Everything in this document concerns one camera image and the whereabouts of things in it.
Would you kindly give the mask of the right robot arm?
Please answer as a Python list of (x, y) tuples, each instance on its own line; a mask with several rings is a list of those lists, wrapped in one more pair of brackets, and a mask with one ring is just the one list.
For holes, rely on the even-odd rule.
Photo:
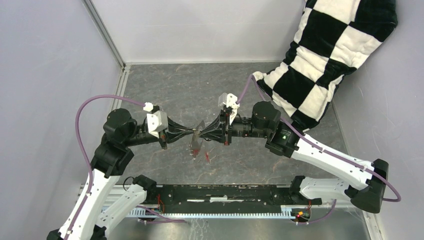
[(308, 134), (297, 135), (280, 117), (281, 113), (268, 101), (257, 102), (251, 117), (238, 117), (228, 107), (199, 136), (225, 145), (233, 137), (263, 138), (271, 153), (334, 175), (326, 179), (296, 176), (288, 191), (289, 199), (295, 204), (315, 199), (348, 200), (363, 211), (373, 214), (381, 211), (389, 170), (385, 160), (362, 160), (334, 150)]

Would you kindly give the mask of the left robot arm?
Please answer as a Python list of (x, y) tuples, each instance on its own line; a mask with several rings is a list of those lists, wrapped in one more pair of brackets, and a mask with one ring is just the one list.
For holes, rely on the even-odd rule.
[(142, 203), (154, 207), (148, 211), (163, 214), (165, 203), (156, 190), (157, 183), (143, 175), (132, 180), (124, 194), (102, 211), (106, 199), (134, 157), (131, 146), (159, 143), (167, 144), (193, 134), (194, 129), (184, 127), (154, 106), (144, 122), (138, 122), (124, 108), (111, 111), (103, 125), (104, 135), (94, 156), (88, 163), (88, 177), (83, 193), (77, 200), (68, 220), (59, 229), (52, 230), (49, 240), (105, 240), (112, 230)]

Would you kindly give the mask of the large metal keyring plate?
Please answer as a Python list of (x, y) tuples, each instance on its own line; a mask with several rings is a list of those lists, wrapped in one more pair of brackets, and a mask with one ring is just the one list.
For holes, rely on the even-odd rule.
[(203, 138), (200, 137), (202, 130), (206, 127), (205, 122), (202, 120), (195, 128), (189, 143), (189, 151), (192, 159), (195, 160), (200, 153), (203, 145)]

